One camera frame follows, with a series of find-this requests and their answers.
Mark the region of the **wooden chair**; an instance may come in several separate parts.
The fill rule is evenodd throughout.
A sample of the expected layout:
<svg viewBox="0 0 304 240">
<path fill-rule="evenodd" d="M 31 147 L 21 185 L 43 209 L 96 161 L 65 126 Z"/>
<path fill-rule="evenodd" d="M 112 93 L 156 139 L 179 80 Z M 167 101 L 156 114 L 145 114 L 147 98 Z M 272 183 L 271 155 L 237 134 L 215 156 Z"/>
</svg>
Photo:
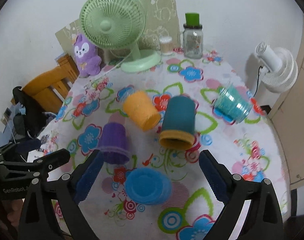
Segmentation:
<svg viewBox="0 0 304 240">
<path fill-rule="evenodd" d="M 74 83 L 78 76 L 79 70 L 75 62 L 65 54 L 58 59 L 57 67 L 31 80 L 23 87 L 23 91 L 45 111 L 58 113 L 71 88 L 68 83 Z"/>
</svg>

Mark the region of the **purple plush toy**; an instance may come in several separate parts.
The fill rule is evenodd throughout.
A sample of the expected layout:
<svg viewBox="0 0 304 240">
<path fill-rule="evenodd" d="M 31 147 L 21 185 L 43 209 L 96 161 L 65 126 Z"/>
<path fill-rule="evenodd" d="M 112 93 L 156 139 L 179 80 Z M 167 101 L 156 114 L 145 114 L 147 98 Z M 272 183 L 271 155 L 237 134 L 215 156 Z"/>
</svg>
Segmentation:
<svg viewBox="0 0 304 240">
<path fill-rule="evenodd" d="M 74 56 L 79 77 L 95 76 L 100 73 L 101 57 L 97 47 L 83 34 L 78 34 L 74 42 Z"/>
</svg>

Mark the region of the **purple plastic cup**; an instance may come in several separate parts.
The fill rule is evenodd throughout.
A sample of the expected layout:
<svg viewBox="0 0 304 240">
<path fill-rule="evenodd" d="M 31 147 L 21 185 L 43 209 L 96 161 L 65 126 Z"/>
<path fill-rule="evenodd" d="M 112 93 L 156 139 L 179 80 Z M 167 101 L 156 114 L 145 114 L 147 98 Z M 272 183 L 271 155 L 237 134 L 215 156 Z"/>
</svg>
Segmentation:
<svg viewBox="0 0 304 240">
<path fill-rule="evenodd" d="M 103 127 L 98 148 L 108 164 L 126 164 L 129 158 L 125 127 L 117 122 L 109 122 Z"/>
</svg>

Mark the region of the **cotton swab container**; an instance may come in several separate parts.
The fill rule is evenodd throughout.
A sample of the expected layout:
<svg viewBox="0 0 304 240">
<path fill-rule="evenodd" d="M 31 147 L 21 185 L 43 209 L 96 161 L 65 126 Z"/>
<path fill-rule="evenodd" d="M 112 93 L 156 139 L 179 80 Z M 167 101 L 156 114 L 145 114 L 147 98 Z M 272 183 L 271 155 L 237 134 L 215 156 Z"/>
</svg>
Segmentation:
<svg viewBox="0 0 304 240">
<path fill-rule="evenodd" d="M 163 55 L 173 53 L 173 39 L 171 36 L 162 36 L 159 38 L 160 52 Z"/>
</svg>

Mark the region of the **floral white tablecloth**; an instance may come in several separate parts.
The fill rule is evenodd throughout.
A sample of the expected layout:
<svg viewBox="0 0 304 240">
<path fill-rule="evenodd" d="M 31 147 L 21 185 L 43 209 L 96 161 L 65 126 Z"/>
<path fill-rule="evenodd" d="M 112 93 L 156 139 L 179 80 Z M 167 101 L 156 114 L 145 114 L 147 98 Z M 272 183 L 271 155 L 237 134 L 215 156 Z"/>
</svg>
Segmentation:
<svg viewBox="0 0 304 240">
<path fill-rule="evenodd" d="M 149 96 L 161 117 L 148 131 L 123 110 L 124 98 L 137 90 Z M 176 96 L 195 104 L 195 135 L 186 150 L 181 149 L 183 134 L 162 122 L 187 121 L 183 103 L 169 104 Z M 278 138 L 251 92 L 217 51 L 206 49 L 198 60 L 176 51 L 138 73 L 125 73 L 110 62 L 99 75 L 77 79 L 56 118 L 40 134 L 40 149 L 30 152 L 28 161 L 65 148 L 69 162 L 49 178 L 71 173 L 102 141 L 104 126 L 110 122 L 124 126 L 129 160 L 104 164 L 80 203 L 98 238 L 202 239 L 223 208 L 199 167 L 203 150 L 245 180 L 271 180 L 282 217 L 289 217 L 289 189 Z M 172 182 L 172 196 L 154 206 L 132 200 L 125 183 L 138 168 L 164 174 Z"/>
</svg>

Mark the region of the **glass jar green lid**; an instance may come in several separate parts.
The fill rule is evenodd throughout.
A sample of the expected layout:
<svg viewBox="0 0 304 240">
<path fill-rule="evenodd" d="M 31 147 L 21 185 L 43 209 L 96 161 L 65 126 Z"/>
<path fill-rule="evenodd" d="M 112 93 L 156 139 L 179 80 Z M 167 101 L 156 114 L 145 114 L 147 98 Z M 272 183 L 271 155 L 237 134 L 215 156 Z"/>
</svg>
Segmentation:
<svg viewBox="0 0 304 240">
<path fill-rule="evenodd" d="M 203 55 L 203 32 L 200 15 L 196 12 L 185 13 L 183 25 L 183 52 L 185 57 L 200 59 Z"/>
</svg>

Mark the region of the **green desk fan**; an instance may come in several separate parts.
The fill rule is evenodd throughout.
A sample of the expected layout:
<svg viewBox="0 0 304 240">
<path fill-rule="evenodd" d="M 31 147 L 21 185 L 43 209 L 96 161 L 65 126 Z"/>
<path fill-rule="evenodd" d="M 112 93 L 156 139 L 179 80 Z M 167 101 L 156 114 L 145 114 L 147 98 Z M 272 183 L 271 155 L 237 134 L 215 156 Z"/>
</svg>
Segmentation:
<svg viewBox="0 0 304 240">
<path fill-rule="evenodd" d="M 147 15 L 140 0 L 87 0 L 79 14 L 83 34 L 101 49 L 129 49 L 120 68 L 126 73 L 141 72 L 159 64 L 154 49 L 139 49 Z"/>
</svg>

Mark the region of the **white floor fan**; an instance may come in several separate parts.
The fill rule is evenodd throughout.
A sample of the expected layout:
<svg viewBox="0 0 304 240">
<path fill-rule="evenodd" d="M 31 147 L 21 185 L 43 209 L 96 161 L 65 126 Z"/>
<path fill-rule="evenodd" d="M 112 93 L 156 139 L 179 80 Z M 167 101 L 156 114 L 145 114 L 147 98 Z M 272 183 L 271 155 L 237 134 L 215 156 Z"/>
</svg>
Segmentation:
<svg viewBox="0 0 304 240">
<path fill-rule="evenodd" d="M 272 49 L 265 42 L 260 42 L 255 48 L 255 55 L 263 64 L 258 71 L 258 86 L 262 83 L 275 94 L 293 87 L 298 77 L 298 66 L 289 50 L 281 47 Z"/>
</svg>

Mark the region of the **dark teal yellow-rimmed cup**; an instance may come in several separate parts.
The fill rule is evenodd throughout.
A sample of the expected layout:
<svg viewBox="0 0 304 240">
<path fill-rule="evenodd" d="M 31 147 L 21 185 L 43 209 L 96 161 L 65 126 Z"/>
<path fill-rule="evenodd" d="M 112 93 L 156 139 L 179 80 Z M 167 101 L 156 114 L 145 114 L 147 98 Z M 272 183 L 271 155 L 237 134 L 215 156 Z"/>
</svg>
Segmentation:
<svg viewBox="0 0 304 240">
<path fill-rule="evenodd" d="M 183 95 L 168 102 L 160 132 L 160 145 L 164 148 L 185 151 L 194 144 L 195 102 Z"/>
</svg>

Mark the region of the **blue plastic cup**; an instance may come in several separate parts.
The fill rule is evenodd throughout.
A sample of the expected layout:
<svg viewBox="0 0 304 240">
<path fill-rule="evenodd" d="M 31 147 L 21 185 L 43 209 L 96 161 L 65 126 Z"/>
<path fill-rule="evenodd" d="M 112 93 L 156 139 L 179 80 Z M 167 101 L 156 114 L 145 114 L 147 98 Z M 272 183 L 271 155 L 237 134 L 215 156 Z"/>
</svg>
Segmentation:
<svg viewBox="0 0 304 240">
<path fill-rule="evenodd" d="M 138 204 L 160 205 L 172 194 L 172 182 L 164 174 L 147 167 L 136 168 L 125 181 L 128 197 Z"/>
</svg>

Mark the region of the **orange plastic cup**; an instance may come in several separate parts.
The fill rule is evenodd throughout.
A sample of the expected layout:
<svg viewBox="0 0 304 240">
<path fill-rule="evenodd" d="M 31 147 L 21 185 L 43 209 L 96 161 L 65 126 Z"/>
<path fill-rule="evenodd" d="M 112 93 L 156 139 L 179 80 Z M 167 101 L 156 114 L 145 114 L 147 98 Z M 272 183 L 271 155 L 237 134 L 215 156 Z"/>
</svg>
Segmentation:
<svg viewBox="0 0 304 240">
<path fill-rule="evenodd" d="M 141 90 L 135 91 L 125 99 L 123 110 L 142 131 L 154 128 L 161 120 L 161 115 L 151 98 Z"/>
</svg>

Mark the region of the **light teal plastic cup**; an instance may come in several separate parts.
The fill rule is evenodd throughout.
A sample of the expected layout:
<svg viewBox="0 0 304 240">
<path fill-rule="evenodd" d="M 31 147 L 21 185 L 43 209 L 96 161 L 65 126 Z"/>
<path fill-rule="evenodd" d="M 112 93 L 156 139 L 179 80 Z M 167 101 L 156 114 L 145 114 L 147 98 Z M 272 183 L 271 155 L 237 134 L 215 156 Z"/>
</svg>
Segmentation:
<svg viewBox="0 0 304 240">
<path fill-rule="evenodd" d="M 244 121 L 252 109 L 252 103 L 244 99 L 231 83 L 220 90 L 212 105 L 214 109 L 236 123 Z"/>
</svg>

